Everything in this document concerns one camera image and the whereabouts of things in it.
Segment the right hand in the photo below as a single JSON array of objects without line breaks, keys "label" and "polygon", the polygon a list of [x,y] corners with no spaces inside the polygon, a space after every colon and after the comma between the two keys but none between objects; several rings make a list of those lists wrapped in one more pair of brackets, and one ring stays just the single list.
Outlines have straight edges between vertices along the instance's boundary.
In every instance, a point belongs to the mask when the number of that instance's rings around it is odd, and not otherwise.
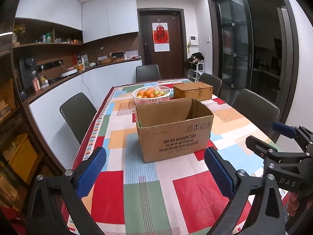
[{"label": "right hand", "polygon": [[299,205],[300,205],[299,195],[296,193],[289,192],[287,213],[290,216],[294,216],[296,214],[297,209],[299,208]]}]

